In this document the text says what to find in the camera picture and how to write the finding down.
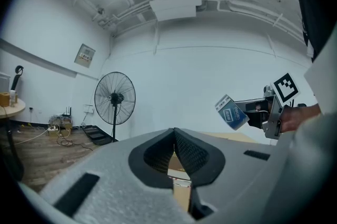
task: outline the black slot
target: black slot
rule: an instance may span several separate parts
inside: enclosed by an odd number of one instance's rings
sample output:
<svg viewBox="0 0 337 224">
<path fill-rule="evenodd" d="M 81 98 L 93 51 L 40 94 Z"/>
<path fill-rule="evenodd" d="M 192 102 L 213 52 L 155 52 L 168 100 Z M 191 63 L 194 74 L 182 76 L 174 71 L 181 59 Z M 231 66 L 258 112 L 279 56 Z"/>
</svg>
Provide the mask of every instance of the black slot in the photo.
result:
<svg viewBox="0 0 337 224">
<path fill-rule="evenodd" d="M 247 150 L 243 154 L 249 155 L 250 157 L 253 157 L 253 158 L 262 159 L 265 161 L 267 161 L 270 157 L 270 154 L 261 153 L 261 152 L 257 152 L 253 150 Z"/>
<path fill-rule="evenodd" d="M 54 207 L 63 214 L 72 217 L 96 185 L 99 176 L 84 174 L 68 191 L 54 204 Z"/>
</svg>

